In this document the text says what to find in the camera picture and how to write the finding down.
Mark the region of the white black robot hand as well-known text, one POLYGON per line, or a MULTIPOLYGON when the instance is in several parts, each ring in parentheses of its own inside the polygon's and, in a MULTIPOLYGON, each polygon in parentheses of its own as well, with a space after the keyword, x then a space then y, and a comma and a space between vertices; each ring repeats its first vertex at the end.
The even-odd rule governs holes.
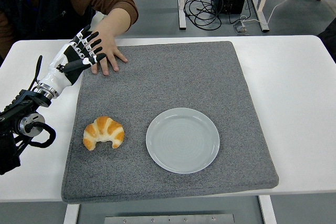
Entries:
POLYGON ((89 33, 89 29, 89 25, 83 28, 60 49, 46 76, 37 82, 36 92, 55 99, 66 87, 73 85, 84 70, 106 57, 101 52, 99 33, 89 33))

